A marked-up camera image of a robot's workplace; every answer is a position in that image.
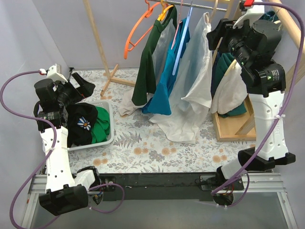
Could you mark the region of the black daisy t shirt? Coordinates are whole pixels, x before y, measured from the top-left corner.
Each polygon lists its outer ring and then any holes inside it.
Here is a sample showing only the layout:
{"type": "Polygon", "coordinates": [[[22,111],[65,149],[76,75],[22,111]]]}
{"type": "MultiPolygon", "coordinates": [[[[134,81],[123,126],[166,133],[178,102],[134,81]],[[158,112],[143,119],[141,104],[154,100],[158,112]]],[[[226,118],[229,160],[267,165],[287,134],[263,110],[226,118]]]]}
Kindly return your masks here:
{"type": "Polygon", "coordinates": [[[91,131],[96,123],[98,111],[94,105],[78,103],[69,105],[67,146],[83,146],[92,143],[91,131]]]}

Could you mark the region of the beige wooden hanger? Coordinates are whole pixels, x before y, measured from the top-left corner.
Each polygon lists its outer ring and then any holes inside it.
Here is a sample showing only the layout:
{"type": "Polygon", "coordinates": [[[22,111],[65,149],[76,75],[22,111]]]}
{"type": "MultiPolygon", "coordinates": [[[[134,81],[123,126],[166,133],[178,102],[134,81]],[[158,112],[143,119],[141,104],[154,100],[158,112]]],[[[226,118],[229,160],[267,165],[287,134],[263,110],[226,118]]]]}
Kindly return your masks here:
{"type": "Polygon", "coordinates": [[[212,9],[212,12],[211,12],[211,14],[208,15],[208,23],[209,24],[212,23],[212,20],[213,20],[213,17],[215,15],[215,13],[216,13],[217,7],[218,7],[218,0],[214,0],[214,6],[213,6],[213,9],[212,9]]]}

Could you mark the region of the light blue hanger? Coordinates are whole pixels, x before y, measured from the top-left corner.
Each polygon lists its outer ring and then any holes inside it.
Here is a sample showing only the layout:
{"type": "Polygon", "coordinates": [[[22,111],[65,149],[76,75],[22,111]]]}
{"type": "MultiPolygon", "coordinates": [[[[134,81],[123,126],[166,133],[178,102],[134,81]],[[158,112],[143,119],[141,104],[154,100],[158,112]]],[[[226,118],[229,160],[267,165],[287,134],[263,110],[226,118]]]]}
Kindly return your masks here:
{"type": "Polygon", "coordinates": [[[191,3],[190,3],[190,8],[189,8],[187,17],[185,18],[185,22],[183,23],[183,31],[182,31],[182,34],[181,34],[181,39],[180,39],[180,42],[179,42],[179,46],[178,46],[178,50],[177,50],[177,55],[176,55],[172,75],[175,75],[176,72],[177,72],[177,68],[178,68],[180,57],[181,57],[183,44],[184,44],[185,37],[186,37],[186,34],[187,34],[189,20],[190,20],[190,16],[192,14],[192,11],[193,11],[193,1],[191,1],[191,3]]]}

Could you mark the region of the bright green t shirt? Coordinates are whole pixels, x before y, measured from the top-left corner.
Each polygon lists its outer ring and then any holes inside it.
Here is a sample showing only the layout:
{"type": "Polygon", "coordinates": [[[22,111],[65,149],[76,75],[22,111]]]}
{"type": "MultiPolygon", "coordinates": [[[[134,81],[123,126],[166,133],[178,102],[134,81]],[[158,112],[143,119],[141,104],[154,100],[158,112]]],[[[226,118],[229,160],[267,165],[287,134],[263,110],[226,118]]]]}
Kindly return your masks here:
{"type": "Polygon", "coordinates": [[[110,115],[108,111],[102,107],[95,107],[97,110],[97,119],[91,131],[92,144],[107,141],[110,134],[110,115]]]}

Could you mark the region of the orange plastic hanger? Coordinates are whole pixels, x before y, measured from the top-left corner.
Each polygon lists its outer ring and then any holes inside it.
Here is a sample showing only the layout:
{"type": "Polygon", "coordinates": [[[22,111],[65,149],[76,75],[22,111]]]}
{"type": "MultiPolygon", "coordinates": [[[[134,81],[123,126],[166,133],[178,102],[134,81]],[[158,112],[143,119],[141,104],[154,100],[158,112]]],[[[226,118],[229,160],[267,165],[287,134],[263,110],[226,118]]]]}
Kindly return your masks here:
{"type": "Polygon", "coordinates": [[[145,0],[144,2],[146,4],[146,9],[132,26],[124,45],[123,58],[125,60],[129,57],[130,52],[132,52],[152,30],[154,20],[163,21],[165,19],[165,8],[169,6],[163,0],[156,2],[145,0]]]}

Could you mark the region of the white t shirt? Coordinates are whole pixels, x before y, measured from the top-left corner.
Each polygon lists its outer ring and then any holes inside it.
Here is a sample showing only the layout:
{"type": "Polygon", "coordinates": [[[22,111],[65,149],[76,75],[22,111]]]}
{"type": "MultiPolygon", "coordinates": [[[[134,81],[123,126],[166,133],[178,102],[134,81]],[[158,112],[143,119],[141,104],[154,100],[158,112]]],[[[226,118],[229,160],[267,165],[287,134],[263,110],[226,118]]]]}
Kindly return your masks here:
{"type": "Polygon", "coordinates": [[[155,114],[150,119],[173,142],[195,144],[196,135],[212,104],[212,52],[206,37],[212,28],[209,19],[209,13],[205,12],[180,60],[169,97],[172,113],[155,114]]]}

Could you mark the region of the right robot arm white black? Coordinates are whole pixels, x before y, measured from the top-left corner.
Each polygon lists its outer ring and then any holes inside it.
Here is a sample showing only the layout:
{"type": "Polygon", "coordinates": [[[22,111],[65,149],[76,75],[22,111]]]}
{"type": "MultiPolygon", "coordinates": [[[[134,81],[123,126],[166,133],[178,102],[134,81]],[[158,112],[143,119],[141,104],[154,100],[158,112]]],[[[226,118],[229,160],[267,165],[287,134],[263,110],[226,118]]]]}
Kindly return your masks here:
{"type": "Polygon", "coordinates": [[[234,21],[221,19],[216,28],[207,33],[209,50],[219,47],[229,52],[241,66],[241,78],[251,100],[256,146],[238,152],[237,159],[217,168],[216,185],[228,189],[237,171],[267,171],[276,165],[288,165],[296,156],[285,144],[283,107],[286,80],[284,68],[273,60],[282,33],[271,21],[245,20],[241,28],[234,21]]]}

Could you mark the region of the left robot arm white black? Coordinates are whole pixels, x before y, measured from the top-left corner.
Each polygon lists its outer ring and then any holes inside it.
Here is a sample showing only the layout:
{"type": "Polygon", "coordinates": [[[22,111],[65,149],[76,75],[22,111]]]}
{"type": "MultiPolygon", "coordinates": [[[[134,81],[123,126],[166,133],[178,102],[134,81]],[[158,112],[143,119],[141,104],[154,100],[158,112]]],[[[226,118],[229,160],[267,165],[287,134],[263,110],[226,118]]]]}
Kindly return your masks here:
{"type": "Polygon", "coordinates": [[[71,173],[67,107],[91,96],[95,88],[78,73],[73,73],[72,77],[79,87],[74,87],[61,74],[51,72],[34,85],[39,100],[33,114],[47,156],[46,193],[39,197],[39,203],[55,216],[87,207],[88,191],[96,191],[102,184],[94,166],[80,169],[76,175],[71,173]]]}

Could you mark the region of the cream plastic hanger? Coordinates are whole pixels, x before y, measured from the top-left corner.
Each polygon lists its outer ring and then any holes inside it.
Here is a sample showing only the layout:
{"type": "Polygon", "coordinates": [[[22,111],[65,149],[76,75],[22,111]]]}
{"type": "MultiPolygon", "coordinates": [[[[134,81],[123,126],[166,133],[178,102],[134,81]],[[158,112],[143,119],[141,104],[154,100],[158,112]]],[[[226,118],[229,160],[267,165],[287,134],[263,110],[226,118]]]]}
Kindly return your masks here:
{"type": "Polygon", "coordinates": [[[255,82],[263,78],[267,81],[279,81],[284,78],[283,67],[273,60],[281,38],[282,34],[277,24],[265,20],[254,22],[245,39],[246,47],[250,49],[249,61],[238,62],[234,59],[235,62],[230,65],[227,72],[238,64],[246,81],[255,82]]]}

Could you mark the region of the yellow plastic hanger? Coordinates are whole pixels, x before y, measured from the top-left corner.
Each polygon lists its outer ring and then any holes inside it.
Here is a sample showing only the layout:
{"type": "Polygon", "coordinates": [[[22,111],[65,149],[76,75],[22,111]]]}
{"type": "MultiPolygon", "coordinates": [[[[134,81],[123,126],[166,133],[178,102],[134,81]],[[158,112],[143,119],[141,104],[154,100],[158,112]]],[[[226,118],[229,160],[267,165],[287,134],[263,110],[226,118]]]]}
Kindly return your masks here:
{"type": "Polygon", "coordinates": [[[173,8],[173,5],[167,5],[165,4],[165,2],[163,0],[160,0],[160,4],[162,6],[162,12],[161,14],[158,16],[157,20],[158,21],[163,21],[167,15],[167,12],[169,11],[169,9],[173,8]]]}

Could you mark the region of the dark green raglan shirt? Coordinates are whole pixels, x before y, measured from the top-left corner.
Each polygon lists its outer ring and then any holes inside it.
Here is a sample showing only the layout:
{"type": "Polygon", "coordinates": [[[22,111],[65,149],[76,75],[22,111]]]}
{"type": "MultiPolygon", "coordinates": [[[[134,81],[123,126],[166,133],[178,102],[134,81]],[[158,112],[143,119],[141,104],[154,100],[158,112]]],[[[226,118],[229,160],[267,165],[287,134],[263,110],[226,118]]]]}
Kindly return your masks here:
{"type": "Polygon", "coordinates": [[[147,103],[147,95],[154,94],[163,72],[170,42],[177,28],[177,9],[168,10],[163,22],[156,20],[141,55],[140,67],[132,94],[136,106],[147,103]]]}

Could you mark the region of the teal blue t shirt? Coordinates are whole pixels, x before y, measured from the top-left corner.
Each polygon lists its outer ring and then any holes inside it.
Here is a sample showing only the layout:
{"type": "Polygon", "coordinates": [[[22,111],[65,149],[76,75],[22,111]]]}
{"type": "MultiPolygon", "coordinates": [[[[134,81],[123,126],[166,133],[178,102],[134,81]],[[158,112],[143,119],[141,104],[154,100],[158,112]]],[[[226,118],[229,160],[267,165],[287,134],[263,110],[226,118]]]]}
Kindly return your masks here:
{"type": "Polygon", "coordinates": [[[173,86],[176,81],[176,74],[173,74],[173,68],[175,60],[178,54],[179,44],[182,38],[184,28],[188,28],[186,19],[183,19],[179,23],[178,32],[176,38],[172,38],[170,43],[167,45],[166,59],[163,61],[161,66],[161,75],[157,80],[156,91],[148,103],[142,108],[144,114],[161,114],[170,115],[171,108],[169,102],[169,96],[173,90],[173,86]]]}

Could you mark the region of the teal green garment right rack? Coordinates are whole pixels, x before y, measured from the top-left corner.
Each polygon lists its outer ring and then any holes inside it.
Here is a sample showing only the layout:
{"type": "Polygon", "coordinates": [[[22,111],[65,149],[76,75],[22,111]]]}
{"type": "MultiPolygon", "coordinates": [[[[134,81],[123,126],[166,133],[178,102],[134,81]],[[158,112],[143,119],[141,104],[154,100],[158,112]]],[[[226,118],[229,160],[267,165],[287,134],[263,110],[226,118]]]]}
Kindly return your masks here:
{"type": "Polygon", "coordinates": [[[221,19],[207,39],[209,50],[222,52],[212,78],[212,113],[243,115],[248,94],[266,98],[282,89],[284,70],[272,59],[281,40],[276,24],[246,19],[235,28],[233,21],[221,19]]]}

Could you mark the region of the metal hanging rod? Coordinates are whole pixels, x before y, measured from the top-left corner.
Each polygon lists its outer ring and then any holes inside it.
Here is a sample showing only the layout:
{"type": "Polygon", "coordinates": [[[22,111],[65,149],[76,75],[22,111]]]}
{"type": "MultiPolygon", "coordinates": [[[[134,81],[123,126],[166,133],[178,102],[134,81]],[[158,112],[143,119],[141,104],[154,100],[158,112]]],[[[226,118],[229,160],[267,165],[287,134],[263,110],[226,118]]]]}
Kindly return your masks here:
{"type": "Polygon", "coordinates": [[[217,6],[214,5],[206,6],[201,4],[194,4],[194,3],[187,3],[185,0],[181,3],[180,1],[175,0],[164,0],[164,3],[167,4],[173,4],[173,5],[182,5],[186,7],[194,7],[198,9],[205,9],[205,10],[215,10],[215,11],[221,11],[221,12],[227,12],[229,9],[232,8],[233,0],[219,0],[217,6]]]}

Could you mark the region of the white garment right rack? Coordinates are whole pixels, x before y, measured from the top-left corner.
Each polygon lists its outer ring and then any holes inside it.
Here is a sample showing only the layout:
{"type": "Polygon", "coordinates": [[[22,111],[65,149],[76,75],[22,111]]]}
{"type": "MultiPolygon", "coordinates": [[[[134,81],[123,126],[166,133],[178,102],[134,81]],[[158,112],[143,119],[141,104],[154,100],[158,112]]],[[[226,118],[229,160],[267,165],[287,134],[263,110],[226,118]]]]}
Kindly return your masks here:
{"type": "Polygon", "coordinates": [[[232,117],[246,113],[244,100],[247,97],[247,90],[241,78],[241,71],[242,68],[237,64],[222,78],[212,100],[212,114],[232,117]]]}

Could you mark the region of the floral table cloth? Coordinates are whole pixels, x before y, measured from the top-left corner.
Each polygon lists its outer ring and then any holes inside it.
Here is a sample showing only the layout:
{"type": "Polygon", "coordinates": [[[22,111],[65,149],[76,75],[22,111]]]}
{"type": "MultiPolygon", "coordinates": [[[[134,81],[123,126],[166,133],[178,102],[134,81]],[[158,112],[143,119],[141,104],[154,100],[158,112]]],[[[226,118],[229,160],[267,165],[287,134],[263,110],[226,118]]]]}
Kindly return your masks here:
{"type": "Polygon", "coordinates": [[[95,166],[100,173],[140,172],[213,172],[236,158],[238,151],[253,147],[253,141],[218,142],[212,117],[208,115],[200,128],[195,144],[180,144],[167,139],[150,116],[140,110],[121,116],[118,108],[130,87],[111,83],[100,95],[106,83],[103,70],[80,70],[79,75],[95,84],[86,102],[99,99],[110,102],[114,119],[114,139],[110,144],[68,153],[73,173],[95,166]]]}

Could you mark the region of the wooden clothes rack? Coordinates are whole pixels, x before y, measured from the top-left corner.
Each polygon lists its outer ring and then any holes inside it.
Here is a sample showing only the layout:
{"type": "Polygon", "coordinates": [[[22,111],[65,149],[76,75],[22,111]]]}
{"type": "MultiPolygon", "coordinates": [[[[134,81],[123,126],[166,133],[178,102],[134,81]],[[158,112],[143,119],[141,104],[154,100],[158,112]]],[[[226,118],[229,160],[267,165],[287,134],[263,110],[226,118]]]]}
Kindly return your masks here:
{"type": "MultiPolygon", "coordinates": [[[[103,87],[100,95],[101,97],[105,94],[109,84],[111,82],[114,83],[120,83],[128,86],[135,86],[134,81],[128,81],[124,80],[121,78],[116,78],[114,77],[117,69],[118,69],[118,64],[115,65],[114,69],[112,72],[110,72],[107,64],[106,57],[104,55],[104,50],[102,47],[102,43],[100,40],[100,36],[98,33],[97,26],[95,24],[94,16],[92,13],[92,9],[89,3],[89,0],[83,0],[84,7],[86,9],[89,22],[92,28],[92,32],[97,44],[97,48],[100,54],[100,57],[102,59],[102,63],[105,68],[105,73],[104,75],[107,76],[107,82],[105,86],[103,87]]],[[[294,19],[290,16],[287,10],[280,9],[279,7],[273,7],[274,10],[276,11],[276,14],[281,21],[282,25],[284,28],[286,28],[290,38],[294,41],[295,45],[297,48],[299,48],[300,45],[300,39],[301,39],[301,32],[299,27],[296,25],[294,19]]],[[[231,9],[229,9],[225,13],[225,17],[229,17],[231,13],[231,9]]],[[[302,46],[302,58],[301,58],[301,66],[300,69],[297,71],[297,75],[295,78],[295,83],[297,83],[304,75],[305,75],[305,48],[304,45],[302,46]]],[[[291,85],[292,82],[292,77],[293,77],[293,71],[294,67],[292,66],[291,69],[288,71],[286,74],[286,82],[287,86],[291,85]]],[[[258,133],[258,130],[255,131],[254,129],[254,112],[252,109],[252,105],[250,103],[250,99],[246,98],[245,100],[245,105],[247,108],[247,113],[244,115],[236,116],[236,117],[230,117],[230,118],[222,118],[218,114],[213,114],[213,124],[215,128],[215,133],[216,133],[216,139],[219,142],[233,142],[233,141],[254,141],[256,134],[258,133]]]]}

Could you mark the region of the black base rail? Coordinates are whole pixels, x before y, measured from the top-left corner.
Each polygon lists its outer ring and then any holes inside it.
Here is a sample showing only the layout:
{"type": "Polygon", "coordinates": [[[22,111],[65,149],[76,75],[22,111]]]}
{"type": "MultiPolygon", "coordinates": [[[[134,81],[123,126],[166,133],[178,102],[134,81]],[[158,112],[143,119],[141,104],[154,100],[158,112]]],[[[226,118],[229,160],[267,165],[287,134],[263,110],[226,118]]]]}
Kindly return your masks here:
{"type": "Polygon", "coordinates": [[[100,174],[106,187],[88,193],[89,202],[117,201],[122,199],[122,191],[112,183],[124,189],[125,200],[179,200],[197,199],[212,201],[211,191],[221,185],[214,172],[202,173],[127,173],[100,174]]]}

